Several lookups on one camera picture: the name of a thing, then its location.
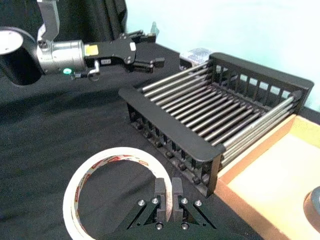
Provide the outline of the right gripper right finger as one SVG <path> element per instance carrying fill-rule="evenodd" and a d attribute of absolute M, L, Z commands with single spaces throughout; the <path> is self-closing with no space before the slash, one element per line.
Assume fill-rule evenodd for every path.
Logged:
<path fill-rule="evenodd" d="M 188 200 L 184 196 L 179 177 L 172 178 L 172 204 L 173 222 L 179 224 L 182 230 L 190 230 L 192 227 L 216 229 L 203 202 L 200 199 Z"/>

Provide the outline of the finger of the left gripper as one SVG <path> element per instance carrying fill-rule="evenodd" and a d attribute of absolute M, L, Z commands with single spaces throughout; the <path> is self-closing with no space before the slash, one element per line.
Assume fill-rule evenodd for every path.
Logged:
<path fill-rule="evenodd" d="M 133 63 L 127 65 L 127 70 L 129 72 L 152 73 L 154 68 L 163 68 L 164 64 L 164 57 L 157 57 L 152 60 L 135 59 Z"/>
<path fill-rule="evenodd" d="M 144 33 L 143 30 L 122 33 L 123 39 L 131 39 L 134 43 L 155 43 L 157 35 L 155 33 Z"/>

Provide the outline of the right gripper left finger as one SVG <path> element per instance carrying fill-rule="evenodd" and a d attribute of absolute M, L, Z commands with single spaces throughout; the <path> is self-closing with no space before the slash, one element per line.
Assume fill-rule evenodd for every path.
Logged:
<path fill-rule="evenodd" d="M 156 230 L 164 228 L 166 220 L 166 188 L 164 178 L 154 181 L 154 196 L 150 200 L 140 199 L 128 214 L 127 230 L 151 226 Z"/>

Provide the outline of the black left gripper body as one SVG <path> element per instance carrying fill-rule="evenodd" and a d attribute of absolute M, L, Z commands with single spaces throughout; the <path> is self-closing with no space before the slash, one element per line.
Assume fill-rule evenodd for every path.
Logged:
<path fill-rule="evenodd" d="M 136 50 L 136 43 L 129 37 L 90 42 L 84 45 L 84 62 L 88 68 L 93 68 L 95 61 L 98 61 L 101 67 L 130 66 L 135 62 Z"/>

